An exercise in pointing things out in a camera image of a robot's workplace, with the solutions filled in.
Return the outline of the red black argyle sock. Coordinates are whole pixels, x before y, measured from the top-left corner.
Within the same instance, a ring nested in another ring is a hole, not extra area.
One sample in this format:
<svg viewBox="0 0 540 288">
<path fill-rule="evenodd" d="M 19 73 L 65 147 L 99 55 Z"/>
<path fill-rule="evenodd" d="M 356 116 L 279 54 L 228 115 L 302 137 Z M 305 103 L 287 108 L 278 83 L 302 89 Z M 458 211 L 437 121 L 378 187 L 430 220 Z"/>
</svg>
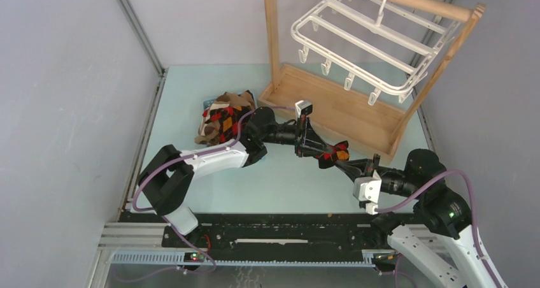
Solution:
<svg viewBox="0 0 540 288">
<path fill-rule="evenodd" d="M 338 161 L 348 161 L 350 153 L 348 151 L 348 141 L 340 141 L 335 145 L 327 145 L 328 151 L 316 156 L 318 167 L 320 169 L 328 169 L 336 165 Z"/>
</svg>

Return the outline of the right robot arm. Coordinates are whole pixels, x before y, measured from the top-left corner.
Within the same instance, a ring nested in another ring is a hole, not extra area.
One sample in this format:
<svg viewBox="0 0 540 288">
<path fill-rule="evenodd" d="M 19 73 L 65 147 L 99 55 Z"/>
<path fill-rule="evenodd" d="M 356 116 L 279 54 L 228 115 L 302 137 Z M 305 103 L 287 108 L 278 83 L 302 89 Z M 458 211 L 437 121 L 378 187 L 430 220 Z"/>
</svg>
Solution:
<svg viewBox="0 0 540 288">
<path fill-rule="evenodd" d="M 474 192 L 466 174 L 448 170 L 435 152 L 418 148 L 403 170 L 371 159 L 338 160 L 335 165 L 354 183 L 359 206 L 373 215 L 370 239 L 406 257 L 438 287 L 505 287 L 481 243 Z M 413 236 L 396 210 L 415 201 L 413 215 L 450 254 L 452 268 Z"/>
</svg>

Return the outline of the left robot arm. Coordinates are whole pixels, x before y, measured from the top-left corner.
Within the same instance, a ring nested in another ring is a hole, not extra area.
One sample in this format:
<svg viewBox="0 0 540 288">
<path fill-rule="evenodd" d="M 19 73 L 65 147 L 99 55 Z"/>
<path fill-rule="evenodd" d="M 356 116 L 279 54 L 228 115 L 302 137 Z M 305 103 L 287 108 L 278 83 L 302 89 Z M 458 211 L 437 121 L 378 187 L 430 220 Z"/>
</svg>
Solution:
<svg viewBox="0 0 540 288">
<path fill-rule="evenodd" d="M 261 106 L 245 113 L 233 129 L 236 134 L 225 143 L 184 152 L 173 145 L 162 147 L 139 175 L 132 210 L 162 217 L 176 230 L 180 243 L 195 247 L 200 242 L 201 230 L 186 200 L 194 180 L 255 164 L 267 154 L 268 143 L 290 145 L 298 157 L 319 160 L 332 157 L 334 148 L 311 125 L 309 115 L 313 105 L 310 102 L 301 101 L 290 122 L 278 123 L 275 109 Z"/>
</svg>

